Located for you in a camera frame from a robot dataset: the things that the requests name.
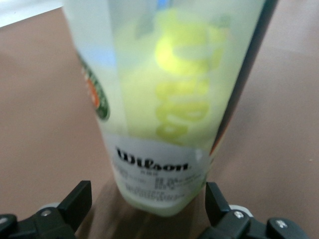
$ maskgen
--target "white label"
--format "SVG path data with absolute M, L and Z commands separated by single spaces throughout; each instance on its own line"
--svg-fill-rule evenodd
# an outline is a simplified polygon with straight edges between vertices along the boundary
M 205 183 L 211 159 L 200 149 L 114 134 L 104 138 L 117 183 L 134 200 L 177 204 Z

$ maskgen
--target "tennis ball can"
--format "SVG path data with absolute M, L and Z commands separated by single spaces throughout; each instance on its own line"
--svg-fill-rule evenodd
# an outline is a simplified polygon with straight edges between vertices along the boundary
M 275 0 L 64 0 L 117 186 L 181 211 L 202 189 Z

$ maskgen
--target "white wall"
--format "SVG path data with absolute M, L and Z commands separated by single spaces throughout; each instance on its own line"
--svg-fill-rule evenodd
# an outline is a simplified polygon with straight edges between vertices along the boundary
M 61 6 L 61 0 L 0 0 L 0 27 Z

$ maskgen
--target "black strip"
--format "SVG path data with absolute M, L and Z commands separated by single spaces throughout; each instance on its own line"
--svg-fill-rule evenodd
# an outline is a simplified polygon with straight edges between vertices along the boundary
M 218 142 L 220 141 L 221 137 L 225 133 L 225 130 L 230 122 L 230 119 L 233 115 L 233 112 L 237 106 L 238 100 L 241 96 L 241 93 L 243 92 L 245 83 L 247 81 L 247 78 L 249 76 L 249 73 L 253 67 L 254 61 L 256 59 L 257 53 L 259 51 L 259 48 L 261 46 L 262 40 L 265 36 L 267 27 L 269 25 L 270 19 L 273 15 L 273 12 L 276 8 L 278 0 L 266 0 L 263 10 L 260 14 L 258 23 L 255 28 L 255 32 L 253 34 L 253 37 L 251 39 L 251 42 L 249 44 L 245 59 L 243 61 L 241 70 L 238 74 L 238 78 L 236 81 L 236 84 L 234 86 L 234 90 L 231 94 L 231 97 L 228 102 L 228 106 L 226 108 L 224 117 L 221 121 L 221 124 L 219 126 L 216 139 L 214 141 L 214 144 L 212 146 L 211 152 L 215 149 Z

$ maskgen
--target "black clamp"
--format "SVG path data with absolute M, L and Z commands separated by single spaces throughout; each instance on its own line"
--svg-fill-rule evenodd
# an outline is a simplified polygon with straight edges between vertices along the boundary
M 91 182 L 81 181 L 57 208 L 41 209 L 21 222 L 15 215 L 0 215 L 0 239 L 75 239 L 91 206 Z
M 263 224 L 241 210 L 231 210 L 216 183 L 206 183 L 205 208 L 211 227 L 198 239 L 309 239 L 294 222 L 271 218 Z

